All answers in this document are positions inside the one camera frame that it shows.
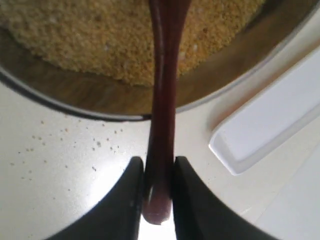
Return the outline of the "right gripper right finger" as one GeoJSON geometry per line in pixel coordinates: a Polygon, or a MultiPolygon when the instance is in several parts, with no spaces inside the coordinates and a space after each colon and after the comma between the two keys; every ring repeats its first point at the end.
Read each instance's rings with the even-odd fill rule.
{"type": "Polygon", "coordinates": [[[178,240],[273,239],[215,196],[184,156],[175,159],[171,193],[178,240]]]}

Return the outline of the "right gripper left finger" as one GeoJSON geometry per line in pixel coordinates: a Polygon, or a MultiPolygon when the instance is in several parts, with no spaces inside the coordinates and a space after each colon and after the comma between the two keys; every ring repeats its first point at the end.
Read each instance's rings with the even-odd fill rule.
{"type": "Polygon", "coordinates": [[[109,193],[80,219],[49,240],[136,240],[142,210],[144,165],[129,161],[109,193]]]}

